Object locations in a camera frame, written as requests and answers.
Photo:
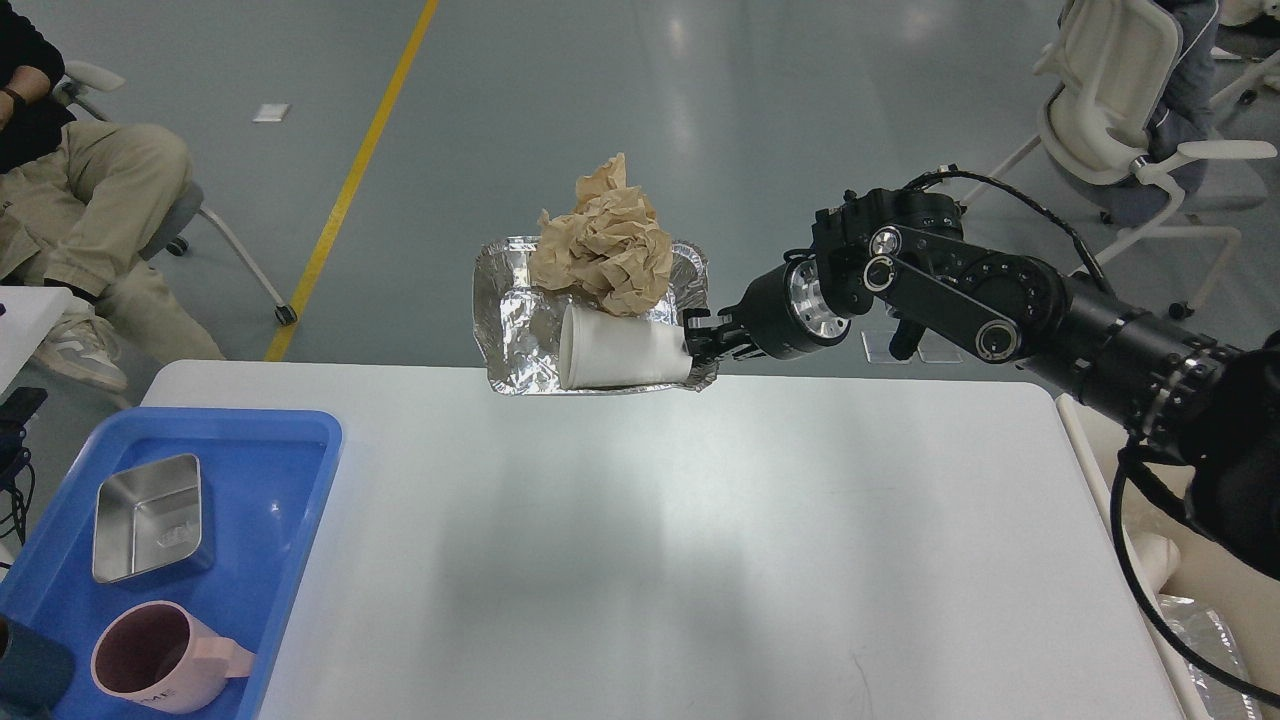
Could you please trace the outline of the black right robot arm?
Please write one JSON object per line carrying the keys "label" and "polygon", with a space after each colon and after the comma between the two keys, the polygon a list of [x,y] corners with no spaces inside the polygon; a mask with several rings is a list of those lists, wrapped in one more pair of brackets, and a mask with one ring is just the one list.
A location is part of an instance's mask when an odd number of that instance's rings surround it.
{"label": "black right robot arm", "polygon": [[1139,585],[1121,515],[1134,486],[1174,521],[1277,577],[1277,337],[1243,351],[1125,304],[1076,232],[1084,269],[1073,275],[968,243],[959,202],[933,191],[956,176],[946,167],[899,190],[847,191],[837,208],[818,210],[812,243],[787,251],[737,304],[682,311],[694,364],[814,354],[882,301],[899,319],[890,342],[897,360],[934,332],[983,363],[1015,363],[1065,389],[1126,432],[1108,524],[1140,611],[1190,665],[1276,705],[1276,692],[1211,664],[1165,623]]}

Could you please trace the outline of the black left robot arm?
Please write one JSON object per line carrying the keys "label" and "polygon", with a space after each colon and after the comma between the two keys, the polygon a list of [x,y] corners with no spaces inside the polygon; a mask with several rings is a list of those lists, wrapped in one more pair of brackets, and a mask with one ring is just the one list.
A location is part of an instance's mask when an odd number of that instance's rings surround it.
{"label": "black left robot arm", "polygon": [[47,400],[49,392],[38,387],[18,387],[1,405],[1,489],[17,498],[17,478],[29,466],[26,427]]}

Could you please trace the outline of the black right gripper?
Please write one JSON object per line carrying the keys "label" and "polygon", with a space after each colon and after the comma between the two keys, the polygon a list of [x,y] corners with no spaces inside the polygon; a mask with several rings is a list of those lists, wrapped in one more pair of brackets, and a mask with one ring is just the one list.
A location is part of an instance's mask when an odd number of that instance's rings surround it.
{"label": "black right gripper", "polygon": [[827,306],[813,258],[788,258],[758,277],[735,315],[682,310],[682,325],[694,368],[764,356],[790,360],[840,345],[851,331]]}

